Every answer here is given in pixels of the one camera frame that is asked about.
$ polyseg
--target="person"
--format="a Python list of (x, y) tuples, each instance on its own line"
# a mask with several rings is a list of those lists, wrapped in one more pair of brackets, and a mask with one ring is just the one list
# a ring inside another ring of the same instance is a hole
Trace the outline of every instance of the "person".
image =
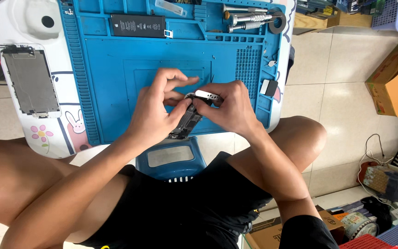
[[(58, 249), (64, 241), (96, 249), (237, 248), (272, 197), (284, 225), (280, 248), (337, 248), (301, 176), (324, 147), (323, 126), (294, 116), (267, 133), (241, 81), (200, 88), (224, 98), (218, 108), (173, 90), (198, 80), (159, 69), (140, 91), (125, 133), (81, 167), (36, 154), (24, 138), (0, 140), (0, 223), (9, 226), (0, 248)], [(124, 167), (166, 138), (191, 102), (250, 147), (220, 152), (187, 182)], [(164, 105), (175, 107), (167, 113)]]

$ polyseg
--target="phone battery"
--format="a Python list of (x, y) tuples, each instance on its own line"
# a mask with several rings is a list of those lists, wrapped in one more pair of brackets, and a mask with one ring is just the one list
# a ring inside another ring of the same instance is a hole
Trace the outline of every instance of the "phone battery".
[(165, 38), (165, 16), (111, 14), (115, 36)]

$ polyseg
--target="hand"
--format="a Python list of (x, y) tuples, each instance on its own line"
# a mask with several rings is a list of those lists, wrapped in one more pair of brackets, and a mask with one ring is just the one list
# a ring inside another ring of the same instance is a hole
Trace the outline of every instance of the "hand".
[(197, 111), (224, 130), (237, 133), (247, 140), (258, 129), (264, 130), (251, 107), (248, 89), (240, 80), (226, 84), (209, 83), (199, 90), (218, 94), (224, 99), (219, 108), (210, 107), (200, 99), (193, 99)]
[[(141, 89), (130, 125), (124, 133), (142, 147), (142, 151), (161, 142), (179, 124), (191, 99), (172, 91), (178, 86), (193, 85), (199, 77), (187, 77), (176, 68), (160, 68), (150, 87)], [(167, 113), (164, 105), (175, 106)]]

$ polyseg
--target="bunny drawing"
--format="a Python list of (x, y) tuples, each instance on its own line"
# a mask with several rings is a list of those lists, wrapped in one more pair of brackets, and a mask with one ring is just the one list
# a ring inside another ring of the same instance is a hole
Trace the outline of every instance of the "bunny drawing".
[(81, 109), (78, 111), (78, 120), (76, 120), (69, 111), (65, 112), (65, 117), (69, 122), (67, 124), (67, 130), (69, 131), (70, 140), (73, 143), (75, 152), (78, 153), (91, 148), (91, 145), (88, 143), (87, 133), (85, 132), (84, 119), (82, 117)]

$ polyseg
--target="black shorts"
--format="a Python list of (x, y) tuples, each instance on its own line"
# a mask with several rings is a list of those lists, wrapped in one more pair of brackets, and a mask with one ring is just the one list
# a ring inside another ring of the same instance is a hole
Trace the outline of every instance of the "black shorts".
[(272, 196), (231, 167), (225, 161), (229, 156), (220, 152), (187, 182), (156, 180), (127, 165), (121, 173), (130, 181), (117, 206), (101, 228), (80, 245), (114, 249), (193, 242), (185, 248), (201, 243), (237, 247), (240, 233), (251, 230), (257, 210)]

